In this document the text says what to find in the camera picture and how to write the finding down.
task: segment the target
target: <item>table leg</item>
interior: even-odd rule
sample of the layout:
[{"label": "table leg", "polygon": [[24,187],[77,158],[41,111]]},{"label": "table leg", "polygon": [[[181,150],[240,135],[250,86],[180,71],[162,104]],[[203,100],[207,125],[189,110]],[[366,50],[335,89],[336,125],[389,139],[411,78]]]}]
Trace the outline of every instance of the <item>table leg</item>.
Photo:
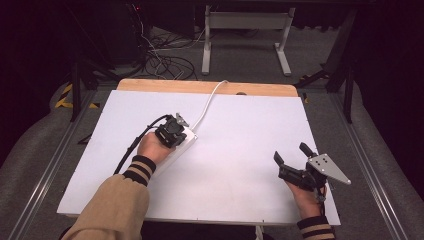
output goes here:
[{"label": "table leg", "polygon": [[354,79],[353,71],[352,71],[352,68],[349,67],[347,78],[346,78],[346,85],[345,85],[345,98],[343,102],[343,113],[348,123],[352,123],[352,118],[350,116],[350,113],[352,109],[353,79]]},{"label": "table leg", "polygon": [[290,8],[288,17],[284,20],[284,33],[280,43],[275,44],[275,50],[277,51],[278,59],[280,60],[281,68],[283,69],[284,76],[290,76],[291,70],[289,67],[289,63],[286,58],[286,54],[284,53],[284,47],[287,42],[287,37],[289,35],[290,26],[293,21],[295,8]]},{"label": "table leg", "polygon": [[210,42],[210,6],[206,6],[205,10],[205,46],[203,48],[203,63],[202,63],[202,74],[209,74],[209,67],[211,61],[211,42]]}]

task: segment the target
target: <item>tan sleeve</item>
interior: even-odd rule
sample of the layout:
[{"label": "tan sleeve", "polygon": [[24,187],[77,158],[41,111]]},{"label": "tan sleeve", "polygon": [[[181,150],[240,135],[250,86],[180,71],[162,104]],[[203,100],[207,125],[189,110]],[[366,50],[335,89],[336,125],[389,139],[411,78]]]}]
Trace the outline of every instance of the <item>tan sleeve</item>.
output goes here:
[{"label": "tan sleeve", "polygon": [[146,186],[114,175],[99,187],[63,239],[141,239],[148,205]]},{"label": "tan sleeve", "polygon": [[334,231],[325,216],[303,219],[297,223],[297,226],[305,240],[336,239]]}]

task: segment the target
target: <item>white board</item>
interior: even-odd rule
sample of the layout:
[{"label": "white board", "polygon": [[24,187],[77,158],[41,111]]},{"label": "white board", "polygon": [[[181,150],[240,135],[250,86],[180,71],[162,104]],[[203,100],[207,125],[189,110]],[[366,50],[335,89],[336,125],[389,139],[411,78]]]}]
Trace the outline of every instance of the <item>white board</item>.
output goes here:
[{"label": "white board", "polygon": [[[112,91],[57,212],[80,214],[147,125],[176,112],[194,124],[208,97]],[[273,159],[278,151],[287,165],[304,169],[299,144],[318,152],[300,98],[215,95],[196,134],[195,144],[150,181],[147,219],[261,225],[300,220]],[[325,204],[329,223],[339,225],[331,191]]]}]

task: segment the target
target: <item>wrist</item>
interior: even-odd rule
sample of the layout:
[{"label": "wrist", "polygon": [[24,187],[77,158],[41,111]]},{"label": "wrist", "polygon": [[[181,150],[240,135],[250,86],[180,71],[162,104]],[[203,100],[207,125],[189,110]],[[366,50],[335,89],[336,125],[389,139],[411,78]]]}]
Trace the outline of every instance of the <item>wrist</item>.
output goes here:
[{"label": "wrist", "polygon": [[302,220],[306,218],[321,216],[320,205],[310,204],[310,205],[299,207],[299,214]]},{"label": "wrist", "polygon": [[161,156],[154,149],[152,149],[152,150],[148,149],[148,150],[145,150],[145,151],[142,151],[142,152],[138,152],[137,155],[148,158],[155,165],[161,161]]},{"label": "wrist", "polygon": [[156,170],[156,164],[146,156],[136,155],[133,157],[131,165],[123,173],[125,178],[130,178],[144,186],[147,186],[149,180]]}]

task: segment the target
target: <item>white cable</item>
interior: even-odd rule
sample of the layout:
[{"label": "white cable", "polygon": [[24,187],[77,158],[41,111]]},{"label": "white cable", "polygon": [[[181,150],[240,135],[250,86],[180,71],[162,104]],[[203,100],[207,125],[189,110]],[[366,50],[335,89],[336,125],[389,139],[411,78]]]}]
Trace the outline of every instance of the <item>white cable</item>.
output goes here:
[{"label": "white cable", "polygon": [[177,80],[178,78],[183,76],[183,74],[184,74],[184,71],[181,71],[180,73],[177,74],[177,76],[174,77],[174,80]]},{"label": "white cable", "polygon": [[[177,44],[180,44],[180,43],[188,43],[188,42],[193,42],[193,40],[175,41],[175,42],[168,43],[165,46],[177,45]],[[162,48],[162,49],[158,49],[158,51],[160,51],[160,50],[172,50],[172,49],[174,49],[174,48],[169,48],[169,49],[168,48]]]},{"label": "white cable", "polygon": [[135,14],[136,14],[136,15],[137,15],[137,17],[138,17],[138,21],[141,23],[141,35],[144,35],[144,24],[143,24],[143,21],[141,21],[140,15],[138,15],[138,11],[137,11],[137,9],[135,8],[134,4],[131,4],[131,5],[133,6],[134,11],[135,11]]},{"label": "white cable", "polygon": [[205,32],[205,29],[203,29],[203,31],[200,33],[200,36],[197,38],[197,40],[196,41],[194,41],[194,43],[193,44],[191,44],[190,46],[187,46],[187,47],[180,47],[180,48],[161,48],[161,49],[155,49],[154,51],[167,51],[167,50],[179,50],[179,49],[188,49],[188,48],[191,48],[191,47],[193,47],[197,42],[199,42],[199,40],[200,40],[200,38],[202,37],[202,35],[203,35],[203,33]]},{"label": "white cable", "polygon": [[159,67],[161,66],[161,65],[163,65],[162,64],[162,60],[160,60],[160,58],[159,58],[159,55],[156,53],[156,49],[155,49],[155,47],[153,46],[153,44],[147,39],[147,38],[145,38],[143,35],[141,35],[141,37],[142,38],[144,38],[148,43],[149,43],[149,45],[150,45],[150,47],[151,48],[153,48],[153,50],[150,50],[149,52],[153,52],[155,55],[156,55],[156,58],[158,59],[158,61],[160,62],[160,64],[156,67],[156,71],[155,71],[155,76],[157,76],[157,77],[160,77],[160,78],[163,78],[163,79],[165,79],[165,80],[167,80],[166,79],[166,77],[164,77],[164,76],[162,76],[162,75],[159,75],[159,74],[157,74],[158,73],[158,70],[159,70]]},{"label": "white cable", "polygon": [[220,82],[220,83],[218,83],[218,84],[216,85],[216,87],[213,89],[213,91],[212,91],[211,95],[209,96],[208,101],[206,102],[206,106],[205,106],[205,108],[203,109],[203,113],[202,113],[202,115],[200,116],[199,120],[197,120],[197,122],[194,124],[194,126],[191,128],[191,130],[192,130],[192,131],[194,131],[194,130],[196,129],[197,125],[200,123],[200,121],[202,121],[203,117],[204,117],[204,116],[205,116],[205,114],[206,114],[206,111],[208,110],[209,103],[210,103],[210,101],[211,101],[211,99],[212,99],[212,97],[213,97],[213,95],[214,95],[214,93],[215,93],[216,89],[218,89],[218,87],[219,87],[222,83],[228,83],[228,81],[227,81],[227,80],[221,81],[221,82]]}]

